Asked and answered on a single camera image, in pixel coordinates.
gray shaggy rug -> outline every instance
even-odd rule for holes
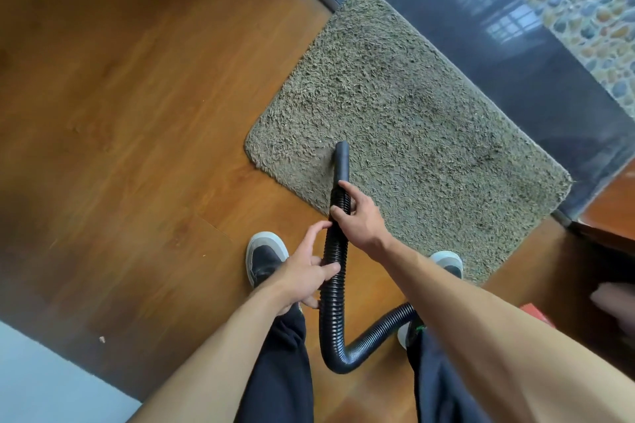
[[[251,128],[245,151],[327,213],[339,140],[389,230],[452,250],[482,283],[567,195],[567,171],[384,0],[345,0]]]

pant leg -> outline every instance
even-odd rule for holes
[[[490,421],[429,330],[419,331],[409,345],[408,360],[415,372],[415,400],[420,422]]]
[[[242,395],[235,421],[313,421],[313,381],[304,346],[306,333],[304,315],[297,304],[274,320]]]

vacuum hose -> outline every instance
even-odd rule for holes
[[[335,170],[331,206],[351,213],[351,197],[338,185],[339,180],[349,179],[349,145],[343,140],[337,143],[334,154]],[[344,344],[344,279],[346,254],[349,241],[333,221],[326,232],[323,264],[340,263],[340,272],[325,281],[320,288],[319,344],[322,358],[329,370],[345,374],[353,371],[401,325],[408,323],[415,314],[410,303],[404,303],[383,315],[348,346]]]

shoe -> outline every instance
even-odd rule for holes
[[[452,251],[437,251],[430,259],[432,259],[437,266],[442,267],[452,275],[455,275],[459,279],[463,279],[463,261],[458,254]],[[425,324],[419,318],[419,315],[415,313],[414,319],[409,323],[403,325],[397,331],[397,339],[403,349],[406,349],[417,338],[419,331],[425,329]]]
[[[266,231],[253,235],[245,257],[251,287],[261,285],[287,258],[289,251],[278,235]]]

hand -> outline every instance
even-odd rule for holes
[[[354,201],[351,215],[347,215],[337,206],[331,207],[331,216],[354,245],[368,254],[370,258],[381,262],[385,247],[393,239],[384,224],[379,208],[373,200],[350,182],[341,180],[340,187],[351,196]]]
[[[279,314],[284,314],[292,304],[298,301],[317,308],[318,302],[313,297],[313,293],[324,281],[340,272],[339,263],[320,266],[322,258],[313,256],[316,236],[322,229],[331,227],[332,224],[330,221],[320,221],[309,227],[295,253],[260,285],[260,288],[271,288],[279,296],[283,308]]]

